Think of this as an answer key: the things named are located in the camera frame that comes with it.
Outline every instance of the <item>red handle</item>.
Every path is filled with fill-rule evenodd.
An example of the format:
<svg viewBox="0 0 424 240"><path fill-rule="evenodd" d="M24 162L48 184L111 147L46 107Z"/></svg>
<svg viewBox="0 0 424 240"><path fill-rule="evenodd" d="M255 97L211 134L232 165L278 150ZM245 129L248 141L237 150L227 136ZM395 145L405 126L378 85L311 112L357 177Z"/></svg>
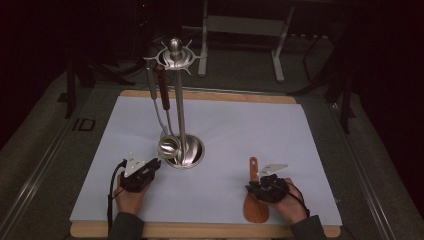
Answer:
<svg viewBox="0 0 424 240"><path fill-rule="evenodd" d="M159 91L160 91L160 97L162 99L162 106L163 110L169 110L169 95L168 95L168 85L166 84L166 71L165 67L156 64L155 72L158 75L158 82L159 82Z"/></svg>
<svg viewBox="0 0 424 240"><path fill-rule="evenodd" d="M250 181L258 182L258 159L255 157L250 158Z"/></svg>

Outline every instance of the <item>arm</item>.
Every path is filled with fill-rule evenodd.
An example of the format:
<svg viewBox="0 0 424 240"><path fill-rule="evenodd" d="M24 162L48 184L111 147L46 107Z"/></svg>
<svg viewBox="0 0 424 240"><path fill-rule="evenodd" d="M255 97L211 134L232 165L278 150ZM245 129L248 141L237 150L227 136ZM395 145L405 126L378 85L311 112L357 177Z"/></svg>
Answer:
<svg viewBox="0 0 424 240"><path fill-rule="evenodd" d="M139 193L127 192L120 186L120 175L118 176L118 187L114 191L118 215L109 232L109 240L139 240L143 233L144 222L137 217L143 207L144 195L149 186Z"/></svg>
<svg viewBox="0 0 424 240"><path fill-rule="evenodd" d="M285 179L289 185L290 193L303 201L302 194L293 185L290 178ZM275 208L278 214L287 222L290 223L291 231L297 240L323 240L327 239L324 234L321 222L317 215L308 217L305 208L294 197L287 195L283 200L278 203L270 204L269 206Z"/></svg>

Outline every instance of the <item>spatula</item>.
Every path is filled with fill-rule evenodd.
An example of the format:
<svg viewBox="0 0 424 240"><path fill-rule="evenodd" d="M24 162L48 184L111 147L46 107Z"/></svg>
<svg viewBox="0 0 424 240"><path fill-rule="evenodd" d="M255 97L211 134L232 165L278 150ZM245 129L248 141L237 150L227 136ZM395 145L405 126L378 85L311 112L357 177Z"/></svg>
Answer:
<svg viewBox="0 0 424 240"><path fill-rule="evenodd" d="M250 181L259 181L258 160L250 158ZM269 218L269 209L265 203L260 202L253 193L247 193L243 205L243 214L247 221L252 223L264 223Z"/></svg>

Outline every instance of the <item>round metal base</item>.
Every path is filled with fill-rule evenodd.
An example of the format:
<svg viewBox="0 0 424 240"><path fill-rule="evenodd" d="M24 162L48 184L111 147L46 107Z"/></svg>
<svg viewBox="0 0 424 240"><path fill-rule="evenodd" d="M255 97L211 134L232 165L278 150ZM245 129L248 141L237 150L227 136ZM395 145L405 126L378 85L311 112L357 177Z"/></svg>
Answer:
<svg viewBox="0 0 424 240"><path fill-rule="evenodd" d="M186 134L186 149L185 153L180 152L177 156L165 159L166 162L177 169L189 169L197 166L202 161L205 155L205 145L198 137Z"/></svg>

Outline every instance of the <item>utensil handle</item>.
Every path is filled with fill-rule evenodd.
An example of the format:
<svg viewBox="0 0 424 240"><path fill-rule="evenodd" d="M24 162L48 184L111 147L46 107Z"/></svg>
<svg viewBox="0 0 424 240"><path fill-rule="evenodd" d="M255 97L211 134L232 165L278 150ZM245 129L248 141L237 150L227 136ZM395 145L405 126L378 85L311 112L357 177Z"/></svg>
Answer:
<svg viewBox="0 0 424 240"><path fill-rule="evenodd" d="M162 99L163 110L169 110L169 95L168 86L166 84L166 71L165 67L157 64L155 72L158 74L160 97Z"/></svg>
<svg viewBox="0 0 424 240"><path fill-rule="evenodd" d="M153 76L153 70L149 66L149 64L146 64L146 73L147 73L147 81L149 82L149 88L150 88L150 96L153 100L156 100L158 98L157 92L156 92L156 84Z"/></svg>
<svg viewBox="0 0 424 240"><path fill-rule="evenodd" d="M258 159L250 158L250 181L258 182Z"/></svg>

